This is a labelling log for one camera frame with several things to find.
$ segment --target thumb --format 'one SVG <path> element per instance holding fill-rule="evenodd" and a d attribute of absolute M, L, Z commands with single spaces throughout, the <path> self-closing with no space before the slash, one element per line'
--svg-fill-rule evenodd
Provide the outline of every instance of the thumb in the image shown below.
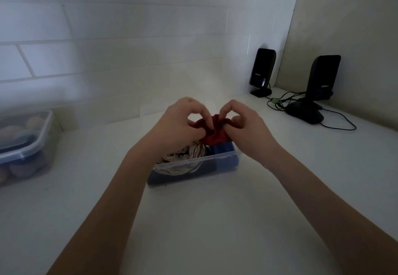
<path fill-rule="evenodd" d="M 241 129 L 237 129 L 229 124 L 224 124 L 224 126 L 222 127 L 226 134 L 233 140 L 235 141 L 235 139 L 237 139 L 239 137 L 240 131 Z"/>
<path fill-rule="evenodd" d="M 189 135 L 193 141 L 200 140 L 206 136 L 206 131 L 202 127 L 198 129 L 193 127 L 188 127 L 188 129 L 189 129 Z"/>

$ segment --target computer mouse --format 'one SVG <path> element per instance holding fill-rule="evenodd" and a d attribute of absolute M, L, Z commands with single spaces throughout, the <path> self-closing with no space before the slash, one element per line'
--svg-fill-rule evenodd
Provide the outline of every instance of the computer mouse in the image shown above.
<path fill-rule="evenodd" d="M 285 112 L 290 116 L 304 120 L 309 124 L 321 123 L 324 119 L 322 114 L 317 109 L 314 109 L 313 107 L 305 105 L 299 101 L 289 103 L 285 108 Z"/>

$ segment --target red cloth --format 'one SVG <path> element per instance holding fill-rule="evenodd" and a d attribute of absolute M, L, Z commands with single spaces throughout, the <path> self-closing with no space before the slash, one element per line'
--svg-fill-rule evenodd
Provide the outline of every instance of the red cloth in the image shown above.
<path fill-rule="evenodd" d="M 214 115 L 213 118 L 213 125 L 214 125 L 214 131 L 212 131 L 210 128 L 207 127 L 205 120 L 202 118 L 198 121 L 196 121 L 195 125 L 193 127 L 195 128 L 204 128 L 206 130 L 206 137 L 203 139 L 200 139 L 199 141 L 202 142 L 204 145 L 217 145 L 222 142 L 231 142 L 231 138 L 228 137 L 226 134 L 225 130 L 222 128 L 222 126 L 227 123 L 233 127 L 236 127 L 234 123 L 232 122 L 231 119 L 225 118 L 223 120 L 219 120 L 219 114 Z"/>

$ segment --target person's left hand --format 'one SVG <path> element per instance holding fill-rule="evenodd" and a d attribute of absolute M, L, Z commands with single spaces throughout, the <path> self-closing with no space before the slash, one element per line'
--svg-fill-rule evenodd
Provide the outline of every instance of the person's left hand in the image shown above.
<path fill-rule="evenodd" d="M 195 99 L 185 97 L 169 106 L 157 124 L 137 143 L 157 158 L 176 152 L 192 141 L 206 136 L 204 128 L 191 127 L 195 122 L 188 119 L 190 114 L 201 114 L 207 127 L 214 129 L 212 117 L 207 108 Z"/>

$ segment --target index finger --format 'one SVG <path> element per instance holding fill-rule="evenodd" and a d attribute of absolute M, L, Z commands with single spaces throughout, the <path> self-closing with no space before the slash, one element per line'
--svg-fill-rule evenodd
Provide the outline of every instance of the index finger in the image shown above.
<path fill-rule="evenodd" d="M 203 117 L 203 119 L 206 122 L 207 127 L 210 129 L 214 129 L 213 118 L 211 117 L 209 110 L 207 110 L 207 108 L 202 103 L 200 103 L 199 101 L 193 100 L 193 101 L 189 102 L 187 106 L 188 106 L 187 116 L 189 116 L 192 113 L 193 114 L 201 114 L 201 116 Z"/>
<path fill-rule="evenodd" d="M 226 105 L 224 105 L 221 110 L 220 110 L 220 119 L 224 119 L 226 117 L 226 114 L 229 112 L 234 111 L 235 113 L 238 113 L 239 115 L 245 117 L 247 113 L 250 111 L 250 107 L 245 106 L 243 103 L 236 101 L 235 99 L 232 99 L 230 102 L 228 102 Z"/>

